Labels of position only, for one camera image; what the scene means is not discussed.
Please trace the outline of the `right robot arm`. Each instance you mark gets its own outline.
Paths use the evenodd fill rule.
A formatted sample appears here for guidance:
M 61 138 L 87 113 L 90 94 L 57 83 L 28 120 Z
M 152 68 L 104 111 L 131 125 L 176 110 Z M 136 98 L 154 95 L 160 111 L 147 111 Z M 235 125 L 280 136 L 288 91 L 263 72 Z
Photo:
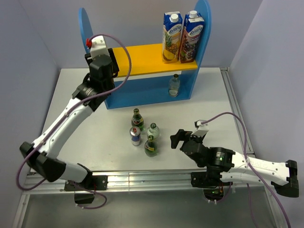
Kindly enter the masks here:
M 277 194 L 290 198 L 299 196 L 297 162 L 273 162 L 245 157 L 223 147 L 206 147 L 204 135 L 194 135 L 180 129 L 170 136 L 171 148 L 183 142 L 180 150 L 203 171 L 191 173 L 191 184 L 196 188 L 211 188 L 230 183 L 272 185 Z

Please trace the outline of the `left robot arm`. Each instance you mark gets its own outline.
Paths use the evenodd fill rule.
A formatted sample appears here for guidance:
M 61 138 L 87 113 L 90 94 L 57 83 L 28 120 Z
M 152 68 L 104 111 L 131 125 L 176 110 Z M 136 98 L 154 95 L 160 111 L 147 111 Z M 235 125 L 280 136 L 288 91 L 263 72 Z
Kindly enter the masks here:
M 64 111 L 34 142 L 24 142 L 20 146 L 23 157 L 29 157 L 29 167 L 49 182 L 58 179 L 74 181 L 82 190 L 92 186 L 92 173 L 88 168 L 79 163 L 60 161 L 57 157 L 78 126 L 107 99 L 107 91 L 114 89 L 114 77 L 119 68 L 111 48 L 108 53 L 96 57 L 85 55 L 89 73 L 72 94 Z

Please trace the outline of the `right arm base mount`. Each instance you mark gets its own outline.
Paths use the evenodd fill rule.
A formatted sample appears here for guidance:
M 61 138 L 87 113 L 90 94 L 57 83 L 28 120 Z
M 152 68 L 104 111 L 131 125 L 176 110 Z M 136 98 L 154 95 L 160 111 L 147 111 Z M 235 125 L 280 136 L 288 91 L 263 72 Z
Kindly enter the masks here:
M 223 182 L 222 175 L 217 171 L 191 172 L 191 185 L 194 188 L 202 188 L 203 194 L 208 200 L 222 200 L 225 196 L 224 187 L 231 187 L 231 182 Z

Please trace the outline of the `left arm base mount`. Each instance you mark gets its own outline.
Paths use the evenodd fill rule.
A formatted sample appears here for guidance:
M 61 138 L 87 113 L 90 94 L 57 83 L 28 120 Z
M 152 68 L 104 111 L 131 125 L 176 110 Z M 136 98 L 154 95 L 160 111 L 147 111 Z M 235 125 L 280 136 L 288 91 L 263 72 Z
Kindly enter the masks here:
M 108 176 L 93 175 L 88 183 L 76 183 L 71 180 L 66 181 L 64 191 L 74 192 L 74 202 L 77 207 L 82 209 L 99 209 L 107 203 L 107 197 L 99 192 L 99 190 L 106 190 L 107 184 Z M 97 196 L 104 198 L 104 202 L 100 206 L 89 206 Z

